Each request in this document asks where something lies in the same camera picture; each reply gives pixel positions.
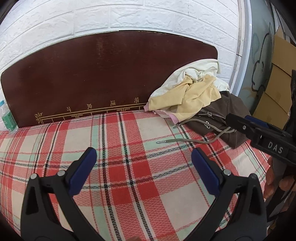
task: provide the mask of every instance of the zipper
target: zipper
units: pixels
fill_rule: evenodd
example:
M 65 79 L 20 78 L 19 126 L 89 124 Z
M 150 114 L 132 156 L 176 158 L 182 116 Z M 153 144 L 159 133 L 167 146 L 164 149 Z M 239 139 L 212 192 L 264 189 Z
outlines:
M 206 111 L 205 109 L 201 109 L 200 112 L 201 112 L 201 114 L 198 114 L 198 116 L 205 116 L 206 115 L 206 116 L 211 117 L 211 118 L 213 118 L 213 116 L 216 116 L 216 117 L 219 117 L 219 118 L 221 118 L 223 120 L 226 119 L 224 116 L 221 116 L 219 114 Z

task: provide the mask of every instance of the plastic water bottle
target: plastic water bottle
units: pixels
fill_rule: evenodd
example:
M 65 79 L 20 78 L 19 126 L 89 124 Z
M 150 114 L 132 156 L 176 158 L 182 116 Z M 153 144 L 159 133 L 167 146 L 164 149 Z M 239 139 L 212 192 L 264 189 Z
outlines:
M 0 116 L 9 133 L 16 133 L 18 130 L 17 124 L 11 114 L 10 109 L 8 108 L 8 105 L 4 102 L 4 100 L 0 101 Z

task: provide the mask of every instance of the brown jacket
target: brown jacket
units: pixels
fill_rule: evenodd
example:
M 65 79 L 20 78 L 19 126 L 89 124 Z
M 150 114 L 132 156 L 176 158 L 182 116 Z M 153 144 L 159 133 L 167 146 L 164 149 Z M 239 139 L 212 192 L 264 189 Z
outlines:
M 227 114 L 232 113 L 243 118 L 246 115 L 250 115 L 248 108 L 244 105 L 239 97 L 230 94 L 228 91 L 222 91 L 220 94 L 221 99 L 211 102 L 210 105 L 202 108 L 202 110 L 198 112 L 193 118 L 208 122 L 220 130 L 224 130 L 227 128 L 225 122 L 225 117 Z M 218 132 L 213 128 L 205 126 L 204 124 L 196 121 L 190 121 L 187 123 L 187 125 L 202 136 L 205 136 L 212 131 L 218 134 Z M 230 134 L 223 134 L 221 139 L 232 148 L 239 147 L 247 140 L 246 136 L 238 131 Z

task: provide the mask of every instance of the clothing pile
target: clothing pile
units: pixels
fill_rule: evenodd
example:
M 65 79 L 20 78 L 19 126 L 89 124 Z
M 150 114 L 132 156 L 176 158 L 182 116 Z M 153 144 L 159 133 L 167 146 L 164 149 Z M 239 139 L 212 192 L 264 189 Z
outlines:
M 172 73 L 155 90 L 144 107 L 163 118 L 171 118 L 175 127 L 187 124 L 198 134 L 217 134 L 209 141 L 171 139 L 163 142 L 191 141 L 209 144 L 219 137 L 230 147 L 237 148 L 246 136 L 226 125 L 225 117 L 232 113 L 240 117 L 250 115 L 242 100 L 229 92 L 229 85 L 216 77 L 219 74 L 216 59 L 202 59 L 185 65 Z

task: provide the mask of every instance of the bed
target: bed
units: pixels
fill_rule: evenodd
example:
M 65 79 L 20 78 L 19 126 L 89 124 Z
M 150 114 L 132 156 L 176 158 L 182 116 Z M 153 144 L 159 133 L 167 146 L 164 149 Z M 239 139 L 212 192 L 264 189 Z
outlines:
M 20 233 L 30 175 L 67 169 L 89 146 L 98 160 L 74 200 L 105 240 L 136 235 L 183 240 L 190 233 L 214 200 L 191 162 L 195 147 L 235 175 L 256 173 L 263 188 L 267 156 L 249 141 L 235 150 L 221 139 L 209 145 L 156 143 L 213 138 L 186 126 L 174 129 L 169 119 L 142 110 L 175 69 L 203 58 L 217 59 L 216 49 L 172 34 L 120 31 L 67 40 L 8 68 L 1 84 L 21 128 L 14 135 L 0 133 L 0 200 L 15 231 Z M 57 200 L 51 200 L 61 224 L 70 229 Z

